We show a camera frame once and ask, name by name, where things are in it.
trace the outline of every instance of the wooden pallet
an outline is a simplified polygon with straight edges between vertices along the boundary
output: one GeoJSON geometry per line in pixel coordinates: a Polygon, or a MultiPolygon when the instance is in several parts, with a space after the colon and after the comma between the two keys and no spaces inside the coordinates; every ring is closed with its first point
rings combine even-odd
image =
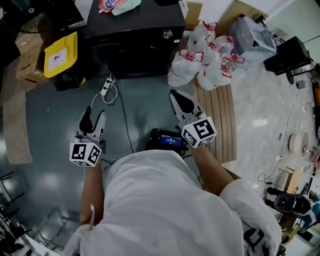
{"type": "Polygon", "coordinates": [[[220,86],[211,91],[203,90],[197,78],[194,78],[192,85],[194,97],[206,114],[212,117],[217,132],[207,147],[221,164],[236,160],[236,118],[231,85],[220,86]]]}

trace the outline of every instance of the cardboard box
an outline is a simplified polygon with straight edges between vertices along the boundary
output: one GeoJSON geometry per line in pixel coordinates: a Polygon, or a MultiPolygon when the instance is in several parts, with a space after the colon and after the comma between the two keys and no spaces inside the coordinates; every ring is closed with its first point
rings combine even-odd
{"type": "Polygon", "coordinates": [[[203,0],[187,1],[188,12],[185,17],[185,29],[194,30],[199,23],[199,16],[202,9],[203,0]]]}
{"type": "Polygon", "coordinates": [[[20,54],[26,53],[34,46],[44,44],[50,46],[55,41],[55,33],[51,20],[45,14],[39,14],[21,27],[21,30],[40,33],[19,33],[15,44],[20,54]]]}
{"type": "Polygon", "coordinates": [[[35,45],[27,52],[21,54],[16,79],[32,83],[33,85],[48,82],[44,76],[45,66],[45,47],[44,45],[35,45]]]}
{"type": "Polygon", "coordinates": [[[219,37],[225,35],[241,14],[246,15],[252,19],[256,19],[260,15],[263,15],[265,19],[268,17],[267,14],[252,7],[251,5],[236,0],[230,5],[228,10],[218,21],[219,27],[215,30],[215,36],[219,37]]]}

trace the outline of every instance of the person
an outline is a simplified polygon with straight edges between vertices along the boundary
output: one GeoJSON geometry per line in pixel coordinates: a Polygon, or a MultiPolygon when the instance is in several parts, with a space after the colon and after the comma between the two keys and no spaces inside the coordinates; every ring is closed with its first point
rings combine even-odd
{"type": "Polygon", "coordinates": [[[190,150],[206,191],[174,151],[118,160],[105,193],[100,164],[88,168],[63,256],[276,255],[281,228],[255,190],[206,146],[190,150]]]}
{"type": "MultiPolygon", "coordinates": [[[[275,195],[275,196],[279,196],[282,194],[287,194],[281,190],[278,190],[276,188],[273,187],[268,187],[265,190],[268,194],[270,195],[275,195]]],[[[311,199],[311,209],[304,212],[301,216],[299,216],[299,218],[301,220],[303,220],[303,228],[306,229],[309,226],[316,224],[318,222],[318,219],[320,218],[320,197],[318,195],[316,195],[315,192],[313,192],[312,190],[309,191],[309,198],[311,199]]],[[[274,202],[270,199],[265,199],[264,200],[265,204],[273,209],[275,209],[274,207],[274,202]]],[[[297,216],[297,214],[293,215],[288,213],[287,215],[289,216],[297,216]]]]}

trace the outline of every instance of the label sticker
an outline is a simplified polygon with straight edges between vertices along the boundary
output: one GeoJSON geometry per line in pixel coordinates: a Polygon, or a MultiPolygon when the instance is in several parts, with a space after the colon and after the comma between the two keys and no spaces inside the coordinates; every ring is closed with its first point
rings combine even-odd
{"type": "Polygon", "coordinates": [[[48,70],[51,71],[65,62],[67,62],[67,48],[49,57],[48,70]]]}

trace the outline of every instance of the yellow container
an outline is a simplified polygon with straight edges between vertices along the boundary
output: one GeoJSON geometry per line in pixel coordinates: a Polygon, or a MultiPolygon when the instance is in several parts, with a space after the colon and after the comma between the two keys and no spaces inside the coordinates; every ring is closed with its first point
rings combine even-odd
{"type": "Polygon", "coordinates": [[[71,68],[78,59],[77,32],[62,37],[44,52],[44,75],[47,78],[52,78],[71,68]]]}

